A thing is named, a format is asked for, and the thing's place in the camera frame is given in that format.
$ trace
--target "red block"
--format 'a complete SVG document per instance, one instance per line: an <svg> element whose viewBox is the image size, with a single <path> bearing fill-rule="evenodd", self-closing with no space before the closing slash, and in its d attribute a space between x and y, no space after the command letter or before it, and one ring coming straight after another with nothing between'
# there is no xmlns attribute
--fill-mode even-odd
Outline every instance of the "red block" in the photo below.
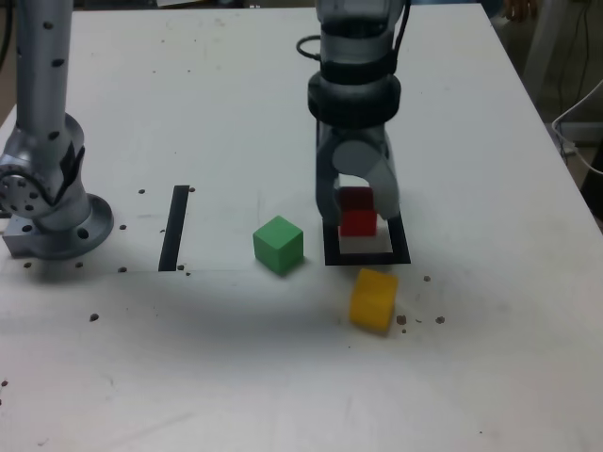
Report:
<svg viewBox="0 0 603 452"><path fill-rule="evenodd" d="M371 237L377 234L377 212L370 187L340 188L339 205L342 210L339 233L342 237Z"/></svg>
<svg viewBox="0 0 603 452"><path fill-rule="evenodd" d="M374 210L343 212L339 233L342 237L372 237L377 233L377 212Z"/></svg>

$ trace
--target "black cable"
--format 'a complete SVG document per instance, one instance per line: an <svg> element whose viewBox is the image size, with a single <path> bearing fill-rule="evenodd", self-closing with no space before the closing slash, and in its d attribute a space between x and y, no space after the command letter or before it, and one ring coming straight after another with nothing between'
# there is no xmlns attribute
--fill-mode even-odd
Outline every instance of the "black cable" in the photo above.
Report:
<svg viewBox="0 0 603 452"><path fill-rule="evenodd" d="M10 36L12 35L12 0L7 0L7 23L4 29L4 38L2 39L2 47L0 47L0 71L4 66L4 60L7 58L8 45L10 44Z"/></svg>
<svg viewBox="0 0 603 452"><path fill-rule="evenodd" d="M404 5L404 15L402 16L402 24L399 26L399 33L396 37L396 46L394 47L394 61L398 62L398 54L399 49L402 45L402 38L404 37L404 32L406 31L406 24L408 23L408 16L411 13L411 0L406 0L406 4Z"/></svg>
<svg viewBox="0 0 603 452"><path fill-rule="evenodd" d="M302 55L306 58L315 59L316 61L320 61L319 54L310 54L309 52L306 52L302 49L302 46L310 40L320 40L320 35L312 35L312 36L306 36L305 38L301 38L300 40L298 40L298 43L295 45L295 48L300 53L300 55Z"/></svg>

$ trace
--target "white cable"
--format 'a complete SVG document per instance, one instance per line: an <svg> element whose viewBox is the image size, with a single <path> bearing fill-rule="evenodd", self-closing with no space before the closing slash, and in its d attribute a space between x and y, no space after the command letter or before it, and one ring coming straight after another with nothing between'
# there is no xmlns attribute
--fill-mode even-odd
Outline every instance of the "white cable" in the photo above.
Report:
<svg viewBox="0 0 603 452"><path fill-rule="evenodd" d="M586 99L588 99L589 97L591 97L593 94L595 94L595 92L599 89L603 87L603 80L601 80L599 83L596 84L596 86L591 90L591 92L589 92L588 94L586 94L579 102L577 102L574 106L572 106L570 109L568 109L567 111L565 111L564 113L562 113L560 115L559 118L557 118L555 121L553 121L551 123L551 126L553 128L553 132L555 132L555 135L557 135L557 137L559 137L559 139L561 141L563 141L563 143L565 143L566 145L570 146L572 151L574 151L576 153L576 155L578 156L578 158L581 160L581 162L586 166L586 168L588 168L590 171L595 172L597 174L600 174L603 176L603 171L599 171L598 169L595 169L593 167L591 167L588 162L584 159L584 157L582 156L582 154L580 153L580 151L578 150L578 146L576 146L576 143L574 143L573 141L570 141L569 139L567 139L566 137L564 137L561 132L559 131L559 121L561 121L563 118L565 118L568 114L570 114L572 111L574 111L575 108L578 108L579 105L581 105L584 101L586 101Z"/></svg>

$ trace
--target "yellow cube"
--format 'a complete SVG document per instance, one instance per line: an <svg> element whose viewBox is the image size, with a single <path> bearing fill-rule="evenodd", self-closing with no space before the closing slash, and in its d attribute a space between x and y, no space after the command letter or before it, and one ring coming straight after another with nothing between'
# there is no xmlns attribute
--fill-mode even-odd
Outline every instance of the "yellow cube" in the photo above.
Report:
<svg viewBox="0 0 603 452"><path fill-rule="evenodd" d="M351 294L350 322L375 331L387 331L394 313L398 278L378 271L360 270Z"/></svg>

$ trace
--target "black tape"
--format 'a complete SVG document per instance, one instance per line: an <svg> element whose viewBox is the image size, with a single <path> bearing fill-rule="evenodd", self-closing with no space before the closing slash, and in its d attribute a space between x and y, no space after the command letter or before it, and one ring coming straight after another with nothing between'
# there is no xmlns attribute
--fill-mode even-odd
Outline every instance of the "black tape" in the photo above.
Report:
<svg viewBox="0 0 603 452"><path fill-rule="evenodd" d="M187 214L188 186L175 186L171 195L170 215L163 237L159 271L176 271L182 230Z"/></svg>

